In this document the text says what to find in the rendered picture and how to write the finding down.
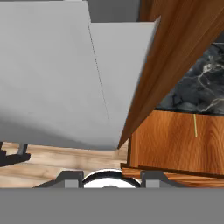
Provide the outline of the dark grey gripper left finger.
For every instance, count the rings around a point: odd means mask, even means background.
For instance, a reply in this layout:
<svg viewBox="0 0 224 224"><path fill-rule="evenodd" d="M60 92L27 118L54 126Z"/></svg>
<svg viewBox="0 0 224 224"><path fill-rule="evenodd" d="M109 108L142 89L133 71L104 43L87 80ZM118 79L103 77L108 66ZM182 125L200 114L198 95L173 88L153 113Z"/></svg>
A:
<svg viewBox="0 0 224 224"><path fill-rule="evenodd" d="M37 185L37 188L82 188L83 178L83 171L62 171L55 179Z"/></svg>

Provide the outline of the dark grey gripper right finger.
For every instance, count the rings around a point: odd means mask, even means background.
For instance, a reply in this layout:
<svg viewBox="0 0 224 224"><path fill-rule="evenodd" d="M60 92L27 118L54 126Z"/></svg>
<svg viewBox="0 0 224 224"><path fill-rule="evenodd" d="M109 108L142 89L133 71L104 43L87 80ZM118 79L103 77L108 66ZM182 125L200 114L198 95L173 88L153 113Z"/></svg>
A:
<svg viewBox="0 0 224 224"><path fill-rule="evenodd" d="M141 171L140 177L144 188L186 188L186 185L168 179L162 171Z"/></svg>

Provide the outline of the wooden cabinet front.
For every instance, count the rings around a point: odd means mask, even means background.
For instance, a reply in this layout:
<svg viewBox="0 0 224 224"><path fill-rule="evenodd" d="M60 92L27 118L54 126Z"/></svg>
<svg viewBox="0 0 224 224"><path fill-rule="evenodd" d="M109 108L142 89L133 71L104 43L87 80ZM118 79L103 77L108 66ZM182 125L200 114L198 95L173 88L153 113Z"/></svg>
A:
<svg viewBox="0 0 224 224"><path fill-rule="evenodd" d="M143 170L161 170L193 187L224 188L224 116L153 111L129 139L122 174L138 178Z"/></svg>

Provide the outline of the white round object black rim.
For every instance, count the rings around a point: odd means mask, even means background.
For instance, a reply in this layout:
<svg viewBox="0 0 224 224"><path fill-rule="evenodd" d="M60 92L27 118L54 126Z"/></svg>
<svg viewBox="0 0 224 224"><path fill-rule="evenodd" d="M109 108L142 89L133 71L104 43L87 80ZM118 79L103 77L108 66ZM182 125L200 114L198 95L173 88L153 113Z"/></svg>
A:
<svg viewBox="0 0 224 224"><path fill-rule="evenodd" d="M89 173L83 180L85 188L139 188L141 183L134 178L126 178L120 170L102 169Z"/></svg>

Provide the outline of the black stool frame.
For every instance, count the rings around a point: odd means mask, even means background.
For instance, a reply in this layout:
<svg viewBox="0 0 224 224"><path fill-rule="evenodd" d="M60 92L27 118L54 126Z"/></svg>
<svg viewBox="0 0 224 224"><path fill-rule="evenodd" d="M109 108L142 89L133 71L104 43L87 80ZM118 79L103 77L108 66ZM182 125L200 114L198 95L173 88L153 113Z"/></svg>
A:
<svg viewBox="0 0 224 224"><path fill-rule="evenodd" d="M27 153L28 144L21 143L18 146L17 153L7 155L6 151L2 149L3 142L0 142L0 167L19 164L28 161L31 158L31 154Z"/></svg>

